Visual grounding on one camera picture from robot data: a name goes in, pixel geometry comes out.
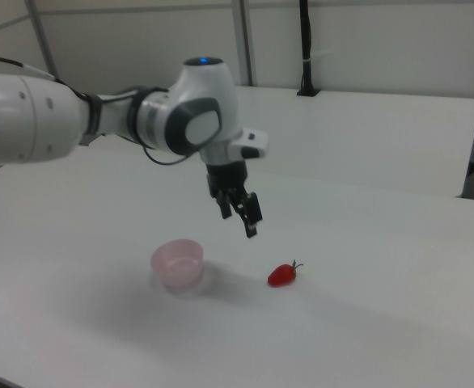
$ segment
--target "pink bowl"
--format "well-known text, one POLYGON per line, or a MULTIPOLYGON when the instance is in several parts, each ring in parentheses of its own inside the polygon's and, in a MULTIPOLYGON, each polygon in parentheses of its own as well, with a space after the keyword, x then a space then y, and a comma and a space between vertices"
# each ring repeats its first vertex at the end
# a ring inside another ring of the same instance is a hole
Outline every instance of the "pink bowl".
POLYGON ((203 272, 203 248, 193 240, 173 240, 150 257, 150 266, 169 287, 192 284, 203 272))

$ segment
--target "strawberry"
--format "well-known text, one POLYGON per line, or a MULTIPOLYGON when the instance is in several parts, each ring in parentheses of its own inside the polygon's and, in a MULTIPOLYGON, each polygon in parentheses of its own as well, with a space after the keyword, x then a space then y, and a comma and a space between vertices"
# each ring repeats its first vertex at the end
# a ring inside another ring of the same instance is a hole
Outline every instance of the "strawberry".
POLYGON ((282 287, 283 285, 288 285, 293 283, 296 278, 296 268, 302 266, 303 264, 296 265, 296 260, 293 262, 293 265, 283 264, 280 267, 277 267, 271 275, 268 276, 268 284, 271 287, 282 287))

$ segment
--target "white table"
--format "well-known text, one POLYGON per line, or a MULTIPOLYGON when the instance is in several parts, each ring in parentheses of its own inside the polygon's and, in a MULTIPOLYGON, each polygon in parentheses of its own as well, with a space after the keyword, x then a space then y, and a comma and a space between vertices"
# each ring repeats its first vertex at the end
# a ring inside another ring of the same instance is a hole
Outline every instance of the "white table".
MULTIPOLYGON (((474 99, 237 87, 243 124, 271 150, 250 170, 459 196, 474 140, 474 99)), ((115 137, 91 146, 133 151, 115 137)))
POLYGON ((251 173, 223 221, 204 167, 78 147, 0 169, 0 376, 37 387, 474 386, 474 201, 251 173), (193 238, 203 281, 149 258, 193 238), (266 285, 304 263, 294 284, 266 285))

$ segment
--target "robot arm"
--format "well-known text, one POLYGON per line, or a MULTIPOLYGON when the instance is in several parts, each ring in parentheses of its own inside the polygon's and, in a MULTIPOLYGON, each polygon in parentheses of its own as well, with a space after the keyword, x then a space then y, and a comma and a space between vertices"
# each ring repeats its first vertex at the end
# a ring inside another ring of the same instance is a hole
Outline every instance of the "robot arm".
POLYGON ((187 158, 199 152, 209 192, 223 218, 231 208, 246 234, 262 219, 255 193, 246 193, 245 160, 263 158, 268 136, 243 128, 231 73, 217 58, 184 63, 177 83, 115 96, 89 96, 41 78, 0 74, 0 164, 42 162, 66 156, 86 132, 114 133, 144 150, 187 158))

